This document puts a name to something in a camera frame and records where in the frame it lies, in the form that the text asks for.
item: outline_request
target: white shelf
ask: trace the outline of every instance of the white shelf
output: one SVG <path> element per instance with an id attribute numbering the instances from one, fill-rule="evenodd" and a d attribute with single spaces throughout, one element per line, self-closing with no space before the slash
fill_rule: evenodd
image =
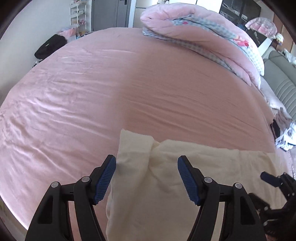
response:
<path id="1" fill-rule="evenodd" d="M 88 0 L 82 0 L 82 1 L 79 1 L 77 3 L 73 3 L 70 5 L 70 8 L 75 8 L 77 7 L 77 4 L 80 5 L 80 4 L 86 4 L 88 2 Z"/>
<path id="2" fill-rule="evenodd" d="M 78 13 L 78 16 L 85 14 L 85 12 Z M 77 13 L 71 15 L 71 18 L 77 18 Z"/>

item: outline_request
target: white wall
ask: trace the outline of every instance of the white wall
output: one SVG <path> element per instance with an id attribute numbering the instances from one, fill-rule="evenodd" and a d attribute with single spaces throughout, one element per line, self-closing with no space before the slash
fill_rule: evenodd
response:
<path id="1" fill-rule="evenodd" d="M 260 7 L 261 7 L 261 13 L 260 17 L 268 18 L 273 21 L 274 19 L 274 12 L 270 10 L 269 7 L 266 6 L 266 4 L 260 0 L 254 0 Z"/>
<path id="2" fill-rule="evenodd" d="M 70 0 L 32 0 L 0 40 L 0 105 L 9 90 L 32 68 L 38 48 L 70 25 Z"/>
<path id="3" fill-rule="evenodd" d="M 91 32 L 91 5 L 92 5 L 92 0 L 88 0 L 87 4 L 86 4 L 86 23 L 87 23 L 87 31 Z"/>
<path id="4" fill-rule="evenodd" d="M 176 3 L 176 2 L 195 4 L 196 0 L 170 0 L 170 3 Z"/>
<path id="5" fill-rule="evenodd" d="M 197 0 L 197 5 L 219 13 L 222 5 L 222 0 Z"/>

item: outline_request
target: pink bed sheet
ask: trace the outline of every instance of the pink bed sheet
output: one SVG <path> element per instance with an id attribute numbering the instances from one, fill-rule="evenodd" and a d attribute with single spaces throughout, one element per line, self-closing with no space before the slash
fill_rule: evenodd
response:
<path id="1" fill-rule="evenodd" d="M 272 119 L 256 87 L 217 63 L 141 29 L 98 31 L 55 52 L 8 94 L 0 195 L 28 228 L 52 182 L 76 182 L 117 154 L 122 128 L 157 141 L 271 153 Z M 95 207 L 103 231 L 105 205 L 106 198 Z"/>

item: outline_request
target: black bag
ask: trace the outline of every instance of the black bag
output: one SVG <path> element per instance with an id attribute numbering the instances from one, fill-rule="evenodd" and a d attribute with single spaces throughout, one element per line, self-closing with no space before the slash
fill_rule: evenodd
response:
<path id="1" fill-rule="evenodd" d="M 35 53 L 35 57 L 38 59 L 46 59 L 55 51 L 66 45 L 67 40 L 65 37 L 55 34 L 49 40 L 47 40 Z"/>

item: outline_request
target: door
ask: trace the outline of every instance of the door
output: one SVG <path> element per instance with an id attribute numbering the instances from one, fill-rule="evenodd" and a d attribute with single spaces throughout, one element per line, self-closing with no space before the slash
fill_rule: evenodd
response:
<path id="1" fill-rule="evenodd" d="M 127 27 L 130 7 L 131 0 L 92 0 L 92 30 Z"/>
<path id="2" fill-rule="evenodd" d="M 135 15 L 133 18 L 133 28 L 143 28 L 143 24 L 140 20 L 142 12 L 144 12 L 145 8 L 136 8 Z"/>

